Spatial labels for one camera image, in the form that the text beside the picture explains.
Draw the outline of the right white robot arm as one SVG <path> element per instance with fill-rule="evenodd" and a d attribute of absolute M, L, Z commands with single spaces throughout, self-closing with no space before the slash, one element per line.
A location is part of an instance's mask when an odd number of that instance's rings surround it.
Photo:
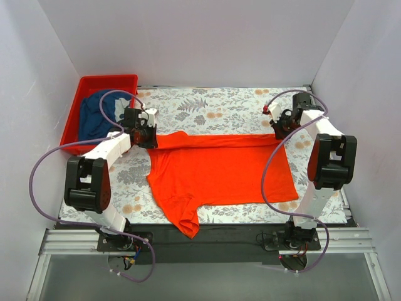
<path fill-rule="evenodd" d="M 275 138 L 284 144 L 305 129 L 313 138 L 308 161 L 308 187 L 297 210 L 285 223 L 282 241 L 291 249 L 306 248 L 318 241 L 317 218 L 336 191 L 353 178 L 357 138 L 345 135 L 331 124 L 327 106 L 310 92 L 292 89 L 292 107 L 283 110 L 273 98 L 263 108 L 271 117 Z"/>

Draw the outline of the orange t shirt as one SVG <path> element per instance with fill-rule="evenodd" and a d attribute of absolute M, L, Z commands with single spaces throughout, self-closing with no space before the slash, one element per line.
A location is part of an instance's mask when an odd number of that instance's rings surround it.
<path fill-rule="evenodd" d="M 148 184 L 165 217 L 188 238 L 199 232 L 197 209 L 294 201 L 298 193 L 285 149 L 274 134 L 188 135 L 183 131 L 157 137 L 158 147 L 147 152 L 151 161 Z"/>

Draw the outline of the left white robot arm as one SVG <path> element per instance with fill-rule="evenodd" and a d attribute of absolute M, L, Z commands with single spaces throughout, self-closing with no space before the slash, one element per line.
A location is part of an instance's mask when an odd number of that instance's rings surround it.
<path fill-rule="evenodd" d="M 64 201 L 100 226 L 98 232 L 118 250 L 135 250 L 143 243 L 129 232 L 131 224 L 112 204 L 110 169 L 133 145 L 157 148 L 156 108 L 126 108 L 124 118 L 107 133 L 107 140 L 82 156 L 72 156 L 66 166 Z"/>

